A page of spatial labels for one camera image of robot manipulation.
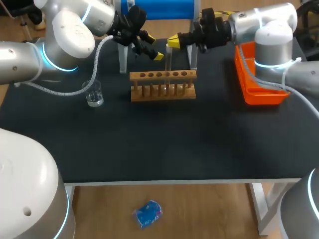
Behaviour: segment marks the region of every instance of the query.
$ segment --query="blue plastic bag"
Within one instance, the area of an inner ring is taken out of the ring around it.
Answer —
[[[150,200],[145,206],[133,212],[142,229],[157,221],[162,214],[160,205],[153,200]]]

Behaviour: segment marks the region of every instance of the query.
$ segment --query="black table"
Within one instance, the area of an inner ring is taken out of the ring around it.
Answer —
[[[165,40],[155,44],[161,52],[164,46]],[[294,42],[298,56],[303,54]],[[78,90],[92,65],[93,56],[62,83],[42,84]],[[174,51],[172,69],[187,67],[186,52]],[[196,100],[131,103],[129,74],[118,74],[117,47],[108,42],[98,70],[102,107],[91,109],[83,95],[62,98],[10,86],[0,127],[44,145],[64,182],[74,184],[298,179],[318,166],[318,120],[296,96],[276,107],[246,105],[232,44],[199,54],[197,67]],[[163,69],[164,62],[135,59],[129,51],[129,72]],[[319,100],[310,100],[319,107]]]

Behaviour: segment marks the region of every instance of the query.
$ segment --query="orange plastic bin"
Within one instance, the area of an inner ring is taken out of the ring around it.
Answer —
[[[255,74],[255,43],[242,44],[243,53],[250,71]],[[245,70],[240,57],[239,47],[236,46],[235,65],[240,86],[249,105],[279,105],[289,94],[284,91],[268,90],[258,86]]]

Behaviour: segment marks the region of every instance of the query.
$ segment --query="wooden test tube rack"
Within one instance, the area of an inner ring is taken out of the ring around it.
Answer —
[[[196,79],[196,70],[131,72],[131,101],[195,99],[193,81]]]

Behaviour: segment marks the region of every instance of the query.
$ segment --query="white robotic arm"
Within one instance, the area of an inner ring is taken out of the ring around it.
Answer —
[[[0,84],[36,80],[40,75],[72,72],[95,47],[93,35],[113,35],[116,42],[135,45],[137,54],[161,60],[162,54],[142,46],[137,39],[154,43],[141,27],[146,12],[133,6],[118,14],[104,0],[35,0],[46,15],[46,38],[36,44],[0,42]]]
[[[257,78],[281,84],[285,75],[287,86],[319,96],[319,62],[290,65],[297,22],[297,12],[291,3],[237,12],[227,21],[215,18],[213,9],[208,8],[202,11],[202,19],[194,23],[193,32],[178,33],[168,39],[168,44],[177,48],[196,44],[203,53],[229,41],[236,45],[255,41]]]

